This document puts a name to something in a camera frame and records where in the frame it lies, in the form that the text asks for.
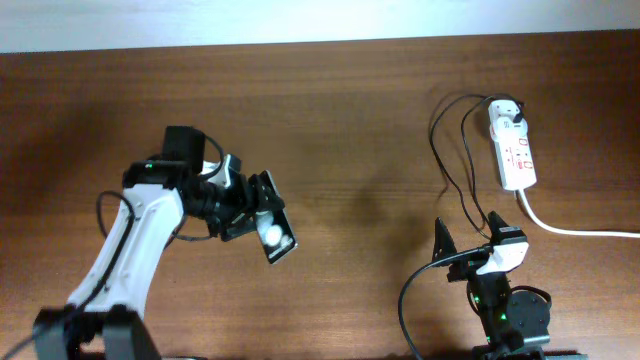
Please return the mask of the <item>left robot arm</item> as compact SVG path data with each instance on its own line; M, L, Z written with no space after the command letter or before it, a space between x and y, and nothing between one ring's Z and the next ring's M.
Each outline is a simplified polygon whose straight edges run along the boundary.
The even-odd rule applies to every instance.
M114 192L119 211L88 274L61 309L43 309L32 342L40 359L82 359L82 345L101 337L105 359L158 359L143 318L147 296L168 245L188 218L205 222L209 238L228 242L258 234L275 264L297 246L285 203L269 171L245 176L221 152L204 159L212 139L190 126L169 126L159 154L131 164Z

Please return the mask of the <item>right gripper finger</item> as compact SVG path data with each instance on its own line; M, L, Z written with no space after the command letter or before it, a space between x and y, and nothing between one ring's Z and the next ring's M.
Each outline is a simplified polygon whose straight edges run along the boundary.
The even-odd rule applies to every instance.
M511 232L509 225L498 215L496 211L488 214L488 225L491 231L490 243L500 244Z
M438 261L457 253L453 238L441 217L437 217L435 220L434 235L433 261Z

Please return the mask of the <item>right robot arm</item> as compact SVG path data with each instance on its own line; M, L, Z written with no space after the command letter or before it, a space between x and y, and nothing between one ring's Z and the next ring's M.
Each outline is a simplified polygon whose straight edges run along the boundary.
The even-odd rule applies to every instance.
M551 296L535 287L510 285L507 274L524 262L527 236L494 211L488 220L489 242L459 252L444 222L436 219L432 260L448 269L448 281L467 283L467 300L487 338L471 350L474 359L543 359L542 346L550 342Z

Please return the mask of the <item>black smartphone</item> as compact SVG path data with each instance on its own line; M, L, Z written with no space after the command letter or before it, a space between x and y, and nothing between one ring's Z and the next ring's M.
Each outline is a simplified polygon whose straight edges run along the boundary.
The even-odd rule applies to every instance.
M256 212L256 227L267 261L274 265L297 248L286 207L276 212Z

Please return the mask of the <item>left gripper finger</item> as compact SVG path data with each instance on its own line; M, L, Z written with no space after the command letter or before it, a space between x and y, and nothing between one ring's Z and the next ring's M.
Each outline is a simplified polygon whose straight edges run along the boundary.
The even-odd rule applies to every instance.
M254 174L248 182L252 190L252 207L256 212L276 212L285 208L270 172Z
M223 242L231 241L257 230L255 220L251 214L237 213L224 214L220 219L220 239Z

